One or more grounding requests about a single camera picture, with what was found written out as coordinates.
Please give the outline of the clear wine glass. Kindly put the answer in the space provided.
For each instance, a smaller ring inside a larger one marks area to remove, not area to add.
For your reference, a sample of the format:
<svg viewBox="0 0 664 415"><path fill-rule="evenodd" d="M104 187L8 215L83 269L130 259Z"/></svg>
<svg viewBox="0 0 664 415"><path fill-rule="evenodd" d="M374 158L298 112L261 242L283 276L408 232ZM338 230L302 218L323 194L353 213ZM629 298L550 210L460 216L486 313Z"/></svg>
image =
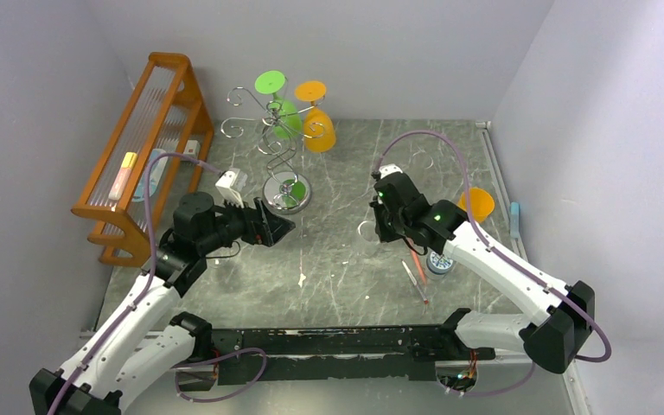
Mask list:
<svg viewBox="0 0 664 415"><path fill-rule="evenodd" d="M206 260L209 269L219 269L228 263L230 257L228 255L212 255L206 257Z"/></svg>
<svg viewBox="0 0 664 415"><path fill-rule="evenodd" d="M425 150L417 150L412 154L409 166L413 169L430 169L433 167L434 160Z"/></svg>
<svg viewBox="0 0 664 415"><path fill-rule="evenodd" d="M374 220L364 220L358 225L355 242L358 255L361 257L369 257L378 251L380 238L376 233Z"/></svg>

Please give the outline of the orange plastic wine glass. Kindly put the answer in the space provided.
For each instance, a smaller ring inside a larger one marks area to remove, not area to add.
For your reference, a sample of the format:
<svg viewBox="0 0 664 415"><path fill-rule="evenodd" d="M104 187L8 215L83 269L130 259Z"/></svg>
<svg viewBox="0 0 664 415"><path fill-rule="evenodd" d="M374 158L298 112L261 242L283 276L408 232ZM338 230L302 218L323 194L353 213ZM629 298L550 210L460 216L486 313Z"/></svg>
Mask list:
<svg viewBox="0 0 664 415"><path fill-rule="evenodd" d="M326 96L327 87L319 80L309 80L295 90L295 97L310 104L304 112L303 141L307 150L323 153L336 143L335 129L329 115L319 108Z"/></svg>

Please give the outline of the green plastic wine glass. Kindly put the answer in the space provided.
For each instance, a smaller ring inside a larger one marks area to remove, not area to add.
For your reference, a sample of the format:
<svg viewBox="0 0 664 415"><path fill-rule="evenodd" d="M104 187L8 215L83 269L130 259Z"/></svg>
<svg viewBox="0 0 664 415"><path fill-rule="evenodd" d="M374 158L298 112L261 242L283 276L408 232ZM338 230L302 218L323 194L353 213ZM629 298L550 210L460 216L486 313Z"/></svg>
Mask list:
<svg viewBox="0 0 664 415"><path fill-rule="evenodd" d="M266 110L272 119L274 134L281 139L296 138L302 130L302 120L296 106L283 96L286 87L287 79L278 70L263 72L254 82L257 93L271 98Z"/></svg>

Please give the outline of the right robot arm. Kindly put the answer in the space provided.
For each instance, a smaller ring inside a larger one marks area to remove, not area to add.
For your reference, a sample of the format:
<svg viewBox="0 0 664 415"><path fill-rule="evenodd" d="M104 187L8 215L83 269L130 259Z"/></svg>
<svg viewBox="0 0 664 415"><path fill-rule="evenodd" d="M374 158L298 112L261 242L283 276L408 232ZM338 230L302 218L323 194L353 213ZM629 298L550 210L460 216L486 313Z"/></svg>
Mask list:
<svg viewBox="0 0 664 415"><path fill-rule="evenodd" d="M452 201L429 203L397 166L387 165L372 177L376 195L370 206L380 241L411 241L464 265L519 309L506 315L457 310L442 326L444 353L459 359L472 348L500 348L526 354L548 372L564 373L594 330L595 291L529 264Z"/></svg>

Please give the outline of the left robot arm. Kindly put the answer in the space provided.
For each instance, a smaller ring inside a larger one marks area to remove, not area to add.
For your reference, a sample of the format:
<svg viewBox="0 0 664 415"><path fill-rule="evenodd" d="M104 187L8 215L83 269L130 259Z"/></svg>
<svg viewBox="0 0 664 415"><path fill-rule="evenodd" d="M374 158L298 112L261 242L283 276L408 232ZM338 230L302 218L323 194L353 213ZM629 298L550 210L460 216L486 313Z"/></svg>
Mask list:
<svg viewBox="0 0 664 415"><path fill-rule="evenodd" d="M42 369L29 382L34 412L121 414L175 365L215 361L211 323L188 312L141 343L205 272L212 252L239 241L274 246L295 229L259 198L253 202L218 206L205 192L184 195L119 307L59 369Z"/></svg>

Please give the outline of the chrome wine glass rack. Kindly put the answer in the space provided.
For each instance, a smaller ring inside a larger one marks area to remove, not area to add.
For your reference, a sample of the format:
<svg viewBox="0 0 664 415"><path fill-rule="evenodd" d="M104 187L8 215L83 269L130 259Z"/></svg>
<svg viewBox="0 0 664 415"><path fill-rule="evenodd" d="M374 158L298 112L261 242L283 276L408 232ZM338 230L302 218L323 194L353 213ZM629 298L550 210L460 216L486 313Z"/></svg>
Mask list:
<svg viewBox="0 0 664 415"><path fill-rule="evenodd" d="M292 163L297 154L300 139L303 138L303 128L296 138L276 137L272 130L272 119L266 110L269 101L265 104L260 100L256 101L264 111L263 116L259 119L263 127L257 149L261 154L269 157L265 165L268 178L263 185L263 202L270 210L278 214L297 214L309 205L312 196L309 180L299 173Z"/></svg>

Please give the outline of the orange wooden rack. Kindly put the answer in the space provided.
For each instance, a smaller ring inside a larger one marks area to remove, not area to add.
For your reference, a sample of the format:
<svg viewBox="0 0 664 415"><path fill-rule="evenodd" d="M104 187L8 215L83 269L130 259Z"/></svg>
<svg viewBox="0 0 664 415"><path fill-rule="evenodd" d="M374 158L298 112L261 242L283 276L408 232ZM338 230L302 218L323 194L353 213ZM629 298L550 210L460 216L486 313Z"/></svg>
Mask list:
<svg viewBox="0 0 664 415"><path fill-rule="evenodd" d="M107 144L99 156L73 214L93 220L88 240L102 246L99 262L115 266L140 266L150 253L148 227L157 226L181 162L167 156L163 178L156 193L144 201L131 198L155 148L173 154L183 152L189 139L198 140L198 157L205 159L214 136L214 126L190 59L185 54L153 52L134 87ZM119 201L108 193L126 152L137 160Z"/></svg>

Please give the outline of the white red pen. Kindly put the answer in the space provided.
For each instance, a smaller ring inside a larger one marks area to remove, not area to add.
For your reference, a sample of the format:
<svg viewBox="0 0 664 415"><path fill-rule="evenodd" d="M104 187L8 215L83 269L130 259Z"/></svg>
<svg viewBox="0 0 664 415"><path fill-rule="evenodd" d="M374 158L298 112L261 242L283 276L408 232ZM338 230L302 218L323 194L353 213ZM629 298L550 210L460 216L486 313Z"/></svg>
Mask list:
<svg viewBox="0 0 664 415"><path fill-rule="evenodd" d="M419 281L413 276L412 270L409 268L408 264L404 260L401 260L401 264L402 264L402 266L403 266L403 268L406 272L406 275L408 276L409 280L411 281L412 286L414 287L416 292L421 297L423 304L424 305L429 305L430 302L429 302L428 297L425 295L425 291L421 287L421 284L419 283Z"/></svg>

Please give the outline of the blue patterned round tin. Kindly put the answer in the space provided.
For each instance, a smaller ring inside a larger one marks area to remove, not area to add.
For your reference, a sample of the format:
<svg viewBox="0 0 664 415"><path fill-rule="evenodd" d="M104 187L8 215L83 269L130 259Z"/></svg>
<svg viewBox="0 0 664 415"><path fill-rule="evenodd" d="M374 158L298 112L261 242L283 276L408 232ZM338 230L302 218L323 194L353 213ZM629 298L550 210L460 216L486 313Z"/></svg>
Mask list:
<svg viewBox="0 0 664 415"><path fill-rule="evenodd" d="M428 276L432 280L444 279L454 268L455 262L436 252L430 252L426 257Z"/></svg>

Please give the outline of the small white red box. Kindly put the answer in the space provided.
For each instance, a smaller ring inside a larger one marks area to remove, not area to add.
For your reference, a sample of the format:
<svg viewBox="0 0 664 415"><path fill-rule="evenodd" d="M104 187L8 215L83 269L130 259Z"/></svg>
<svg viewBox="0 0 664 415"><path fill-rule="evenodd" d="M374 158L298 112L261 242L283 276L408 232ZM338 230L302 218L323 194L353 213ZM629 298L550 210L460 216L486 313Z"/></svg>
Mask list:
<svg viewBox="0 0 664 415"><path fill-rule="evenodd" d="M201 144L198 140L189 139L185 144L183 154L185 156L190 156L192 158L197 158L198 154L199 154L199 151L200 151L200 148L201 148Z"/></svg>

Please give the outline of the light blue flat package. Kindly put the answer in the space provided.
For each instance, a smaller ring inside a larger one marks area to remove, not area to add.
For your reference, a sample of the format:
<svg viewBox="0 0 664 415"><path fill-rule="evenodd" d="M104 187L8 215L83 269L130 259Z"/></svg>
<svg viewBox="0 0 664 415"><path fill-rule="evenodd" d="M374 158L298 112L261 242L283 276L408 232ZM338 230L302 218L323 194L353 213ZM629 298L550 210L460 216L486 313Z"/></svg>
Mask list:
<svg viewBox="0 0 664 415"><path fill-rule="evenodd" d="M155 148L150 153L150 159L147 162L147 165L153 163L155 159L160 157L162 154L166 153L165 149ZM165 170L166 163L168 161L167 157L162 157L158 162L156 162L149 174L149 197L152 197L163 178L163 173ZM137 184L137 187L134 191L134 194L131 198L132 202L143 202L144 201L144 187L146 184L146 179L142 176Z"/></svg>

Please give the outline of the yellow highlighter marker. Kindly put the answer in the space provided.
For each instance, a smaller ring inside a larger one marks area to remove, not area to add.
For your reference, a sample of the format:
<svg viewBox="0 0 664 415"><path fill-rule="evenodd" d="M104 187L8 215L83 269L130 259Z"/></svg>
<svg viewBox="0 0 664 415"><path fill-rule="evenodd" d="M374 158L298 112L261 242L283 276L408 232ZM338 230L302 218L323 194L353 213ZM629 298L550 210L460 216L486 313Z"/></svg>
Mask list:
<svg viewBox="0 0 664 415"><path fill-rule="evenodd" d="M126 152L119 166L118 173L108 193L109 201L119 201L125 191L132 169L137 160L137 153Z"/></svg>

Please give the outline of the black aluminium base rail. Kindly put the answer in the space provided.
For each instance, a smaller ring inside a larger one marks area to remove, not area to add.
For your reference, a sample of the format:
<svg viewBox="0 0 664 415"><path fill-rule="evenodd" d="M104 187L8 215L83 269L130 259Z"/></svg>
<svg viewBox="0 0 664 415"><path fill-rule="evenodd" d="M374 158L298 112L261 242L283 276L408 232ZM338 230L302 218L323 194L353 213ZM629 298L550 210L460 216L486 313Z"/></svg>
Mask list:
<svg viewBox="0 0 664 415"><path fill-rule="evenodd" d="M435 366L497 361L494 348L469 350L434 325L328 329L217 329L177 363L184 370L212 366L220 384L259 381L376 379L433 380Z"/></svg>

